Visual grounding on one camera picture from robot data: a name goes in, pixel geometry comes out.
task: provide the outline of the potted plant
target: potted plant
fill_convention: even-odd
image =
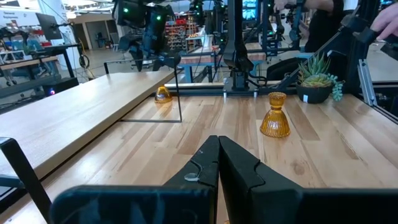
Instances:
[[[323,103],[330,95],[335,101],[343,98],[343,82],[338,82],[337,77],[327,73],[330,59],[325,61],[325,56],[312,57],[307,65],[299,65],[300,71],[296,83],[297,94],[305,103]]]

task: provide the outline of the succulent plant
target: succulent plant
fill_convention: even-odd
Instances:
[[[319,55],[312,57],[308,65],[299,65],[300,71],[298,80],[300,85],[309,88],[319,88],[333,86],[332,97],[335,101],[340,101],[343,98],[343,83],[337,81],[337,76],[326,74],[330,66],[330,59],[325,62],[325,55],[321,58]]]

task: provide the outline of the amber glass cup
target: amber glass cup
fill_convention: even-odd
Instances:
[[[155,95],[155,103],[168,103],[172,101],[172,94],[166,86],[161,85]]]
[[[268,94],[271,110],[268,111],[262,121],[260,131],[266,136],[283,138],[290,134],[289,123],[285,113],[282,111],[286,94],[274,92]]]

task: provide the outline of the person's hand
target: person's hand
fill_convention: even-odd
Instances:
[[[274,1],[274,12],[281,11],[285,9],[287,4],[296,5],[297,0],[275,0]]]
[[[382,31],[378,40],[383,40],[391,34],[398,36],[398,3],[381,11],[373,21],[371,29],[376,32]]]

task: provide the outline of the black plant pot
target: black plant pot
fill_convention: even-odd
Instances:
[[[304,103],[323,103],[330,95],[333,86],[310,88],[296,83],[298,97]]]

